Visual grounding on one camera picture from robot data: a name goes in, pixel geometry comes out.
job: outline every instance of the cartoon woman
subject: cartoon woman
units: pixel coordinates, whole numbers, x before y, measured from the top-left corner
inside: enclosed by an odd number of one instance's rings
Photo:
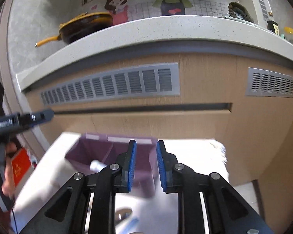
[[[162,16],[185,15],[185,8],[192,8],[189,0],[156,0],[153,7],[161,8]]]
[[[124,6],[127,1],[128,0],[106,0],[104,8],[111,13],[114,26],[128,21],[128,6]]]

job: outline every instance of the silver bolt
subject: silver bolt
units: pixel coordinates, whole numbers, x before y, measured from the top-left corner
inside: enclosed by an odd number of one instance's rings
[[[113,163],[110,165],[110,169],[113,171],[116,171],[119,168],[119,165],[117,163]]]
[[[183,170],[184,167],[185,167],[185,166],[184,166],[182,163],[176,163],[176,164],[175,164],[175,168],[176,168],[177,170]]]
[[[220,179],[220,175],[218,173],[211,174],[212,179]]]
[[[82,179],[82,177],[83,177],[83,174],[82,173],[75,173],[74,174],[74,179],[75,180],[80,180],[80,179]]]
[[[258,234],[259,230],[255,230],[255,229],[249,229],[247,234]]]

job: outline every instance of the label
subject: label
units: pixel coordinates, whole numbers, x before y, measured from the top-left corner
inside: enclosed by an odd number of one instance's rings
[[[279,34],[279,27],[277,25],[275,25],[275,24],[272,24],[272,25],[275,28],[275,33],[279,36],[280,35]]]
[[[8,120],[0,121],[0,129],[1,129],[1,128],[8,127],[8,126],[10,126],[10,125],[12,125],[12,124],[13,124],[12,119],[8,119]]]
[[[19,184],[22,177],[30,168],[30,165],[31,163],[25,148],[20,149],[17,155],[12,159],[15,186]]]

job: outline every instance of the cable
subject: cable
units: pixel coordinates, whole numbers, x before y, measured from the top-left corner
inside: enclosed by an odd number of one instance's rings
[[[13,211],[13,209],[12,209],[12,214],[13,214],[13,218],[14,218],[16,234],[18,234],[17,226],[16,226],[16,220],[15,220],[15,215],[14,215],[14,211]]]

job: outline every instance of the purple container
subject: purple container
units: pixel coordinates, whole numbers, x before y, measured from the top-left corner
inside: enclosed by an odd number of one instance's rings
[[[65,158],[77,171],[85,175],[93,174],[94,172],[90,170],[90,163],[93,160],[111,165],[119,154],[127,151],[130,139],[137,142],[136,169],[130,194],[143,198],[152,197],[159,178],[156,138],[86,133],[66,153]]]

